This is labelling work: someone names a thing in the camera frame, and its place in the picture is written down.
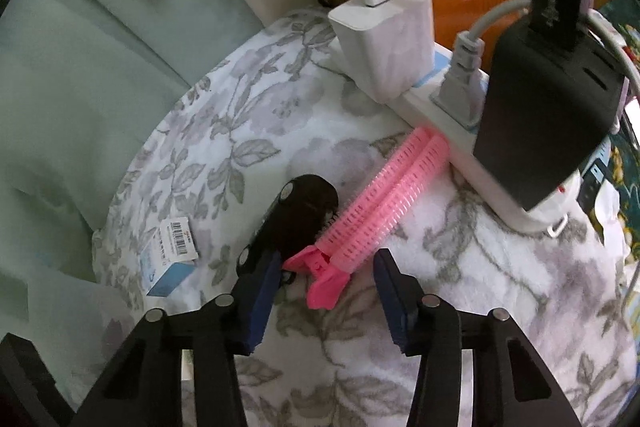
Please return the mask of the pink hair roller clip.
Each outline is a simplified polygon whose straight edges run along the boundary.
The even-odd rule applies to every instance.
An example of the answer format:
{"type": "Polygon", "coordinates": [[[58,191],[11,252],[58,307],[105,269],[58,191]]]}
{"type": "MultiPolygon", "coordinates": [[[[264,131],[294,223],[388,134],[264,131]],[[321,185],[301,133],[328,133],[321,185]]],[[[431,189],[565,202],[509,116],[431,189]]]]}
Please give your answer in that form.
{"type": "Polygon", "coordinates": [[[354,274],[385,241],[431,181],[447,165],[449,144],[420,127],[319,235],[284,262],[283,268],[312,276],[306,295],[311,310],[333,309],[354,274]]]}

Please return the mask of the black toy car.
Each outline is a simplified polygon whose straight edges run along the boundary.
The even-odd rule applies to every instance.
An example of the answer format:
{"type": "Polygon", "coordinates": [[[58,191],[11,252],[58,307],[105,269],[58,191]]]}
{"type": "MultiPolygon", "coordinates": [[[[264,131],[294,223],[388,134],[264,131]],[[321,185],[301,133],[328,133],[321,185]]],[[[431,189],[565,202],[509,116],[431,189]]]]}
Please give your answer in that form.
{"type": "Polygon", "coordinates": [[[314,243],[337,206],[337,191],[318,174],[303,174],[286,182],[242,249],[236,275],[253,271],[271,251],[277,251],[282,261],[298,254],[314,243]]]}

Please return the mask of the small blue white box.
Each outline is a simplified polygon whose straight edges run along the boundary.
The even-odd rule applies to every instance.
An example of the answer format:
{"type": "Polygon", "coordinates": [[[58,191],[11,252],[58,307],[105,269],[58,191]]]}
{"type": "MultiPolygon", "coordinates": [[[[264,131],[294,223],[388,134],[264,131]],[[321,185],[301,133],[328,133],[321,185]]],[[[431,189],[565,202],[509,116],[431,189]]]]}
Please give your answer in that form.
{"type": "Polygon", "coordinates": [[[140,251],[141,287],[145,296],[168,297],[194,270],[198,252],[188,217],[160,222],[140,251]]]}

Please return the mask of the white grey plug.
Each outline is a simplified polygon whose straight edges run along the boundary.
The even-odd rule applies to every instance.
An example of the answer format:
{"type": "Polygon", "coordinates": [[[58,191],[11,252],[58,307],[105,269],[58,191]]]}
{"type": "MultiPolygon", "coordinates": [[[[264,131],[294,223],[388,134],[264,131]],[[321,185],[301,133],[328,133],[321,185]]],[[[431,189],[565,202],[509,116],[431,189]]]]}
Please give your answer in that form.
{"type": "Polygon", "coordinates": [[[469,31],[458,33],[449,68],[432,101],[465,129],[480,123],[486,90],[480,71],[485,43],[469,31]]]}

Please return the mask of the black power adapter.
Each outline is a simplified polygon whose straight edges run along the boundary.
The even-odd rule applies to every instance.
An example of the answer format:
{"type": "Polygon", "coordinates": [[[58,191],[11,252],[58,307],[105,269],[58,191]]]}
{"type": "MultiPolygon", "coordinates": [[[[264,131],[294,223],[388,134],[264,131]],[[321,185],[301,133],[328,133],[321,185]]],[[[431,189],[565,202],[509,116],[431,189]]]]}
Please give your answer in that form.
{"type": "Polygon", "coordinates": [[[620,63],[588,32],[560,41],[522,18],[495,46],[473,154],[532,209],[608,136],[627,84],[620,63]]]}

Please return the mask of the white USB charger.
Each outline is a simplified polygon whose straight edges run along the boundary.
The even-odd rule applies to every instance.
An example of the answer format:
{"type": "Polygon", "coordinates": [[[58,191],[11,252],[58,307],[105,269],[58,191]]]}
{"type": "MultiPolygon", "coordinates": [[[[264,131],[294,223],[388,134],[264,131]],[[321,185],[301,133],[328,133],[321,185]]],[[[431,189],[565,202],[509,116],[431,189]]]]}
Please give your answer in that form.
{"type": "Polygon", "coordinates": [[[329,12],[346,75],[378,104],[435,67],[433,0],[349,0],[329,12]]]}

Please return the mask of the green curtain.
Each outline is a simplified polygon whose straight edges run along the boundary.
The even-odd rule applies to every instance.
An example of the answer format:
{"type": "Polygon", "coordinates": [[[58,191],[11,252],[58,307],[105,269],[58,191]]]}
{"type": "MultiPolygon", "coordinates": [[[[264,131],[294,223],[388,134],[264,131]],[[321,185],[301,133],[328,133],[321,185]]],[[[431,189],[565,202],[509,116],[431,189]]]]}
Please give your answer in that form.
{"type": "Polygon", "coordinates": [[[160,120],[262,27],[244,0],[11,0],[1,17],[1,328],[28,277],[87,280],[90,239],[160,120]]]}

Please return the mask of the teal floral tablecloth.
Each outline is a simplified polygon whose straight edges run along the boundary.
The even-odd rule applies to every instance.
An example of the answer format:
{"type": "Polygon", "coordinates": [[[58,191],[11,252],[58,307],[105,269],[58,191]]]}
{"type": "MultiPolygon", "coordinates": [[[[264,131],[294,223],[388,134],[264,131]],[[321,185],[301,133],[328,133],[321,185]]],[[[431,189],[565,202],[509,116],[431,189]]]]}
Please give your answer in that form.
{"type": "MultiPolygon", "coordinates": [[[[639,0],[611,0],[599,13],[634,65],[639,64],[639,0]]],[[[582,167],[578,204],[600,239],[626,267],[639,262],[639,99],[629,95],[620,130],[582,167]]]]}

